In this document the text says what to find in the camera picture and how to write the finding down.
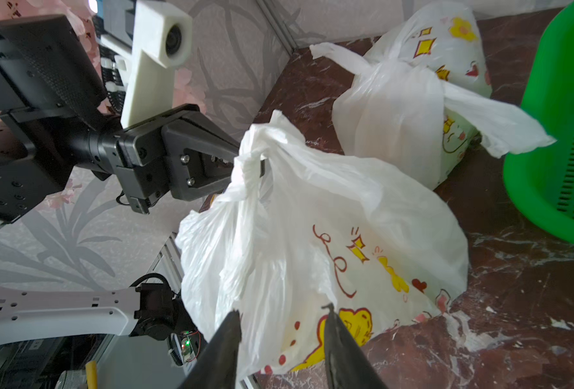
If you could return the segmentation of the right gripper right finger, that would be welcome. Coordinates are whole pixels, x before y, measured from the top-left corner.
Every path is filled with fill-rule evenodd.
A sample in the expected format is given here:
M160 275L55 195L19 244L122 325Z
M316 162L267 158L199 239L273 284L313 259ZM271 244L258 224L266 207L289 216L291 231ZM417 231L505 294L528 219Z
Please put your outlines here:
M387 389L329 303L324 327L324 355L329 388Z

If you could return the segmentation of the white printed plastic bag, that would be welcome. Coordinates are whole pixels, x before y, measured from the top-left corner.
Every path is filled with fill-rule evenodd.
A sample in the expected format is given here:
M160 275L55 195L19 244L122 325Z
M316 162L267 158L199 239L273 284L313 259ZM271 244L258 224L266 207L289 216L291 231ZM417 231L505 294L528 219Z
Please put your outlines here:
M230 185L175 242L204 337L240 314L239 379L323 361L328 305L365 345L441 315L468 283L468 241L439 196L381 160L307 146L281 111L250 127Z

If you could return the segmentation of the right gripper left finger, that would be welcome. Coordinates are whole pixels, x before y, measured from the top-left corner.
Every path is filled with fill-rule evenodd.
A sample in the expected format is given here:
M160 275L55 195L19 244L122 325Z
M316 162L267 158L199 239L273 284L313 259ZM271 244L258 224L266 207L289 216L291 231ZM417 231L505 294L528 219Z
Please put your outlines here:
M242 341L239 311L231 311L179 389L234 389Z

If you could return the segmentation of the white cartoon plastic bag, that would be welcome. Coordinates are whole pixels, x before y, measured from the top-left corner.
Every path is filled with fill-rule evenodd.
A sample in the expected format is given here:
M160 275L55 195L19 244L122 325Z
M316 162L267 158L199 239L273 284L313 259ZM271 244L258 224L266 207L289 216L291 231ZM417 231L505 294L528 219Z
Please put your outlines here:
M311 46L353 75L332 107L343 152L395 165L428 188L442 183L475 136L492 157L554 143L519 107L493 100L481 34L462 3L430 3L365 55Z

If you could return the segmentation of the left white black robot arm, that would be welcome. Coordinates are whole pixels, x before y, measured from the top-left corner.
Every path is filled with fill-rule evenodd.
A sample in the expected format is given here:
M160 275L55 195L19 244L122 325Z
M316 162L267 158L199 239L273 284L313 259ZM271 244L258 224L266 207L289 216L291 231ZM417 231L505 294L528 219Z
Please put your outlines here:
M0 227L63 191L75 167L118 178L139 214L165 194L190 201L227 187L239 144L196 105L123 125L99 111L106 95L65 16L0 21ZM167 340L195 328L160 274L110 292L0 287L0 346L89 334Z

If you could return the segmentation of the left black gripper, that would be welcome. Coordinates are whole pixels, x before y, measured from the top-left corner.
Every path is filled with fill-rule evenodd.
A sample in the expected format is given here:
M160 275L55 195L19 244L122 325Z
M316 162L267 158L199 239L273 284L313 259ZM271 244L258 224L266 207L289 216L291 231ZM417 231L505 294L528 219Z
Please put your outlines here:
M123 128L116 116L91 130L75 121L63 131L63 156L101 181L115 176L133 212L147 215L168 192L193 201L230 184L240 142L206 116L198 105L180 105L142 123Z

